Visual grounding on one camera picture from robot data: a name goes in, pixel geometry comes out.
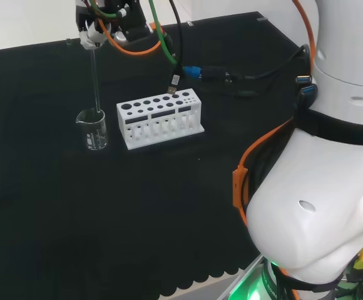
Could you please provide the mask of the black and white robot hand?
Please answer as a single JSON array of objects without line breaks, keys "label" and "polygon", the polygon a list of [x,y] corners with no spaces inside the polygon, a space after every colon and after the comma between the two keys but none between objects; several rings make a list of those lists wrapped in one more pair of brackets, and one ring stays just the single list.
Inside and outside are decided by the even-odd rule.
[{"label": "black and white robot hand", "polygon": [[87,50],[97,49],[108,40],[104,30],[119,46],[153,33],[139,1],[76,1],[75,7],[79,38]]}]

